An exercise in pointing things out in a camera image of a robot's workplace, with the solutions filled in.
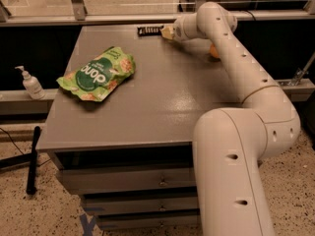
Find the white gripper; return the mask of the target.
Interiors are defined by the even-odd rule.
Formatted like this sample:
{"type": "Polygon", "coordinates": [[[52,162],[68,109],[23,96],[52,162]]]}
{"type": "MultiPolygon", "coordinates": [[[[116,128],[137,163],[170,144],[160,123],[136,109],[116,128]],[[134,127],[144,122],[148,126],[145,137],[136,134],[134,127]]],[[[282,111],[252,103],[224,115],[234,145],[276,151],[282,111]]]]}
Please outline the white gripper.
{"type": "Polygon", "coordinates": [[[175,20],[173,26],[164,26],[161,36],[165,39],[186,41],[195,38],[205,39],[206,36],[198,29],[197,14],[180,16],[175,20]]]}

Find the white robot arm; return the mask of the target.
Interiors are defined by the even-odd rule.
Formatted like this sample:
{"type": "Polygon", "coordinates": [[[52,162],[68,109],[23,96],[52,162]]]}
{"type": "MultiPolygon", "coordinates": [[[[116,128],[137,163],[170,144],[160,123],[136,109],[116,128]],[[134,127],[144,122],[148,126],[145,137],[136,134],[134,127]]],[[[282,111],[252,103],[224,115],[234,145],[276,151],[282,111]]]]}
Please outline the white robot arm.
{"type": "Polygon", "coordinates": [[[241,106],[213,109],[196,123],[193,160],[204,236],[275,236],[258,161],[289,149],[300,118],[283,89],[234,35],[237,19],[215,2],[162,30],[164,38],[207,38],[241,106]]]}

